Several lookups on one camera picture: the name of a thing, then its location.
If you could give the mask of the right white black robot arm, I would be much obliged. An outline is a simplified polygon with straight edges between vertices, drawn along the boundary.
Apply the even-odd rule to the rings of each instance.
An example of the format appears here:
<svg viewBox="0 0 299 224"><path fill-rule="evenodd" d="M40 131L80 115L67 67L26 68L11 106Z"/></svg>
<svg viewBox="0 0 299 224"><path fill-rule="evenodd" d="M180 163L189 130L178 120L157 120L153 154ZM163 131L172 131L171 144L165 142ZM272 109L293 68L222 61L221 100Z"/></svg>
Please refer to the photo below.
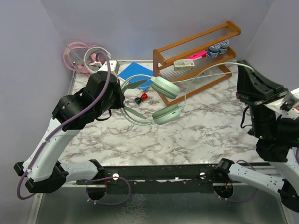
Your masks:
<svg viewBox="0 0 299 224"><path fill-rule="evenodd" d="M299 90L277 84L245 60L240 60L236 97L250 110L249 135L258 139L256 152L275 167L281 177L273 177L246 168L229 159L221 159L214 172L219 182L243 182L265 191L294 212L299 211L299 159L293 148L299 147Z"/></svg>

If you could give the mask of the mint green headphones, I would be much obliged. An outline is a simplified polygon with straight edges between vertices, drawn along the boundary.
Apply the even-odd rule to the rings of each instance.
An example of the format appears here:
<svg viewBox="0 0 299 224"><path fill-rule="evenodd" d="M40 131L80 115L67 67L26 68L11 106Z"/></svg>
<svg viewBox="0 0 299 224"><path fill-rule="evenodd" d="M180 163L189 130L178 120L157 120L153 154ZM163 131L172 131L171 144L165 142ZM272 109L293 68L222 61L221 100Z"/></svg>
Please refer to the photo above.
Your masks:
<svg viewBox="0 0 299 224"><path fill-rule="evenodd" d="M185 105L170 105L166 103L166 100L168 98L175 99L180 93L180 88L161 76L155 77L146 74L133 75L121 84L121 92L125 93L128 89L135 89L147 81L151 81L151 88L159 95L165 107L154 112L151 115L152 119L148 119L136 110L124 106L120 109L122 116L130 123L138 126L164 125L177 119Z"/></svg>

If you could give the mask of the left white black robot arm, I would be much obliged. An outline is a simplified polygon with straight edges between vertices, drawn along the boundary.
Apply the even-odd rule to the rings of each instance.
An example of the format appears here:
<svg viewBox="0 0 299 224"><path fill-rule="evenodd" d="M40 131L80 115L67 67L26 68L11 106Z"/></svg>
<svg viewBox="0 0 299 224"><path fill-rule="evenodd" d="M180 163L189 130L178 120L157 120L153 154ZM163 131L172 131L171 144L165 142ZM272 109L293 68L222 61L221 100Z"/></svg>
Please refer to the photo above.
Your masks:
<svg viewBox="0 0 299 224"><path fill-rule="evenodd" d="M116 76L105 71L92 74L86 86L62 97L52 112L49 126L33 154L14 165L30 193L52 193L66 182L103 180L103 167L96 160L62 163L59 157L69 142L94 121L104 121L105 112L124 107L124 95Z"/></svg>

